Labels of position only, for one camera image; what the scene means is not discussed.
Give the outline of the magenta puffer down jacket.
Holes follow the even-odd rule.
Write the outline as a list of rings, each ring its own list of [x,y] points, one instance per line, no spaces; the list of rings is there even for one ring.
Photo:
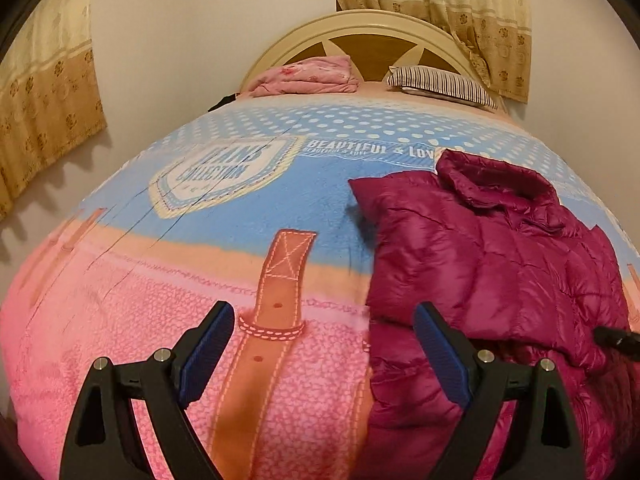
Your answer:
[[[367,296],[373,405],[354,477],[425,478],[460,419],[416,339],[413,315],[424,301],[500,360],[555,362],[587,477],[612,474],[634,437],[639,370],[593,340],[599,326],[628,325],[604,232],[579,221],[538,172],[465,152],[442,152],[434,171],[355,179],[350,188],[376,234]]]

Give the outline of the pink and blue bedspread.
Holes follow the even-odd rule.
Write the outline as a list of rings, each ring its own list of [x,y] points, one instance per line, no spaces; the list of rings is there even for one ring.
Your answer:
[[[564,160],[518,126],[459,104],[385,91],[244,98],[180,127],[85,198],[28,258],[1,310],[17,442],[42,478],[88,373],[154,364],[218,301],[188,407],[226,479],[357,479],[373,405],[375,228],[350,182],[434,171],[451,150],[548,180],[601,229],[639,326],[639,253]],[[204,368],[214,362],[216,368]]]

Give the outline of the striped pillow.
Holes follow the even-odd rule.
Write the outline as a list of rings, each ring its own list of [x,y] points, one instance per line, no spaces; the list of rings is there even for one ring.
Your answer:
[[[425,65],[390,66],[385,83],[407,93],[434,96],[476,107],[498,108],[497,102],[475,79]]]

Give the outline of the beige side curtain left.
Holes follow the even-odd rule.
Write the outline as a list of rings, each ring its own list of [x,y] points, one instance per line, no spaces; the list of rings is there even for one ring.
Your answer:
[[[41,0],[1,62],[1,215],[37,174],[106,128],[90,0]]]

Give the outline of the cream wooden headboard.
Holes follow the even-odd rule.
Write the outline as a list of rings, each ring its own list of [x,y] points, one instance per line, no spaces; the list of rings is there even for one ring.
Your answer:
[[[382,81],[390,66],[425,65],[479,80],[449,34],[413,18],[382,10],[335,12],[300,25],[276,41],[246,73],[240,89],[273,66],[319,55],[347,55],[362,81]]]

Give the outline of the folded pink blanket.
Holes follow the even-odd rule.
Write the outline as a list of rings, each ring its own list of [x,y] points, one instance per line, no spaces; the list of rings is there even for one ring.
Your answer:
[[[262,98],[281,94],[354,93],[359,86],[349,56],[315,56],[265,70],[248,83],[243,94]]]

